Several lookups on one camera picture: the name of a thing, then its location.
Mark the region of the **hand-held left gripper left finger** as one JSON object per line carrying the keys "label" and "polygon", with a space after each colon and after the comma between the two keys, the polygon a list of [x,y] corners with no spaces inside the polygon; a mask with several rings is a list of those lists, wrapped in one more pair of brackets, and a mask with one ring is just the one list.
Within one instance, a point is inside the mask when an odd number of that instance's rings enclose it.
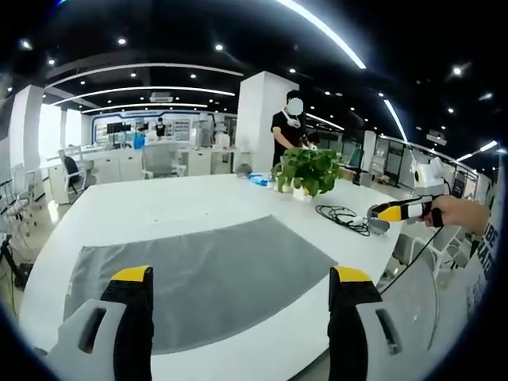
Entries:
{"label": "hand-held left gripper left finger", "polygon": [[60,380],[151,380],[152,315],[152,267],[123,269],[64,320],[45,362]]}

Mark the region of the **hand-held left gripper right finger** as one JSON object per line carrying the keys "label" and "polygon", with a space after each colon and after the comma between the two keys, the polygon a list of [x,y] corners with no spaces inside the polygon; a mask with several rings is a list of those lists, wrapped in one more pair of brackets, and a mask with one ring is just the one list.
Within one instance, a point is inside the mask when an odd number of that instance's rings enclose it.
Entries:
{"label": "hand-held left gripper right finger", "polygon": [[334,266],[329,274],[329,379],[400,380],[400,330],[371,278]]}

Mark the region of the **person's right hand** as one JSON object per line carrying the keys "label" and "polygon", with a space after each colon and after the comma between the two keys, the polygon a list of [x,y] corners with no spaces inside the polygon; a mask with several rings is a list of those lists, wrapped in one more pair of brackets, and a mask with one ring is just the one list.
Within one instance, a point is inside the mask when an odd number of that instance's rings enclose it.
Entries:
{"label": "person's right hand", "polygon": [[487,226],[490,211],[480,203],[452,195],[441,195],[432,202],[431,209],[441,211],[443,225],[459,226],[481,236]]}

